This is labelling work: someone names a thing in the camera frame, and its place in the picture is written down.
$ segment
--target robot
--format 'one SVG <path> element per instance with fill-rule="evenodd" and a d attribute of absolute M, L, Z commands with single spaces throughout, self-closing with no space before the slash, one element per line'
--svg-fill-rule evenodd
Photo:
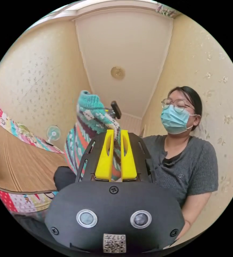
<path fill-rule="evenodd" d="M 120 118 L 114 103 L 108 111 Z M 113 130 L 92 138 L 75 182 L 61 189 L 50 204 L 48 230 L 65 247 L 100 255 L 138 254 L 173 244 L 184 218 L 171 192 L 155 183 L 142 138 L 121 131 L 120 183 L 111 182 L 113 144 Z"/>

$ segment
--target ceiling molding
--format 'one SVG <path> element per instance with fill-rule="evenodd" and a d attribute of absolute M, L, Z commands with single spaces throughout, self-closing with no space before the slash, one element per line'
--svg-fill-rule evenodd
<path fill-rule="evenodd" d="M 46 15 L 45 17 L 34 23 L 32 26 L 30 26 L 20 37 L 25 36 L 27 33 L 33 31 L 34 28 L 39 28 L 43 25 L 47 25 L 55 21 L 77 19 L 85 14 L 94 13 L 100 10 L 115 8 L 135 8 L 150 10 L 156 13 L 156 9 L 158 8 L 158 4 L 156 3 L 156 1 L 152 0 L 100 0 L 88 6 L 82 6 L 79 9 L 78 4 L 79 3 L 72 3 L 69 6 L 65 6 L 56 12 L 52 12 L 51 15 Z"/>
<path fill-rule="evenodd" d="M 88 82 L 89 82 L 89 85 L 90 85 L 91 92 L 92 92 L 92 94 L 95 95 L 96 91 L 95 91 L 95 88 L 92 86 L 90 75 L 89 75 L 89 73 L 86 69 L 87 62 L 86 62 L 86 58 L 83 54 L 82 44 L 80 44 L 80 41 L 79 41 L 79 29 L 78 29 L 78 26 L 76 25 L 75 21 L 73 21 L 73 22 L 74 22 L 74 25 L 75 25 L 75 28 L 76 28 L 76 35 L 77 35 L 77 40 L 78 40 L 79 51 L 80 51 L 81 56 L 82 56 L 83 67 L 84 67 L 86 75 L 87 75 L 87 79 L 88 79 Z"/>
<path fill-rule="evenodd" d="M 153 90 L 152 90 L 152 92 L 151 92 L 151 96 L 150 96 L 150 98 L 149 98 L 149 101 L 148 101 L 148 103 L 147 103 L 147 106 L 146 106 L 146 108 L 145 108 L 145 110 L 144 110 L 144 112 L 143 112 L 143 114 L 142 114 L 142 118 L 143 118 L 144 115 L 146 114 L 146 111 L 147 111 L 147 109 L 148 109 L 148 107 L 149 107 L 149 104 L 150 104 L 150 102 L 151 102 L 151 99 L 152 99 L 152 97 L 153 97 L 153 95 L 154 95 L 154 93 L 155 93 L 155 91 L 156 91 L 159 78 L 160 78 L 161 73 L 162 73 L 162 71 L 163 71 L 163 67 L 164 67 L 165 60 L 166 60 L 166 57 L 167 57 L 167 55 L 168 55 L 168 51 L 169 51 L 169 47 L 170 47 L 170 43 L 171 43 L 172 31 L 173 31 L 173 20 L 172 20 L 172 22 L 171 22 L 171 30 L 170 30 L 171 36 L 170 36 L 170 38 L 169 38 L 169 41 L 167 42 L 167 47 L 165 48 L 164 57 L 163 57 L 163 62 L 161 63 L 161 65 L 160 65 L 160 67 L 159 67 L 158 77 L 157 77 L 157 79 L 156 79 L 156 81 L 155 81 L 155 85 L 154 85 Z"/>

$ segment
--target small white fan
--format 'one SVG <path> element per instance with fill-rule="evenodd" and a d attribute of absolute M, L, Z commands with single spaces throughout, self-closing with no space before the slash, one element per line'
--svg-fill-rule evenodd
<path fill-rule="evenodd" d="M 60 135 L 61 135 L 61 132 L 60 132 L 60 129 L 58 126 L 56 126 L 56 125 L 49 126 L 49 128 L 47 130 L 48 140 L 46 141 L 46 143 L 48 145 L 53 146 L 51 141 L 57 141 L 60 138 Z"/>

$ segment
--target bamboo mat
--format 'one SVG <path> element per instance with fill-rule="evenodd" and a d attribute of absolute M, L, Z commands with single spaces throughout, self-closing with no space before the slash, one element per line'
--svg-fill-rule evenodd
<path fill-rule="evenodd" d="M 53 176 L 67 166 L 63 154 L 26 144 L 0 126 L 0 189 L 38 193 L 56 190 Z"/>

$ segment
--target qr code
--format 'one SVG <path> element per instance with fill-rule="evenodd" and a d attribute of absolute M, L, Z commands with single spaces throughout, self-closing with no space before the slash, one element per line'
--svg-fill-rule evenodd
<path fill-rule="evenodd" d="M 106 253 L 125 253 L 126 239 L 125 235 L 104 234 L 103 252 Z"/>

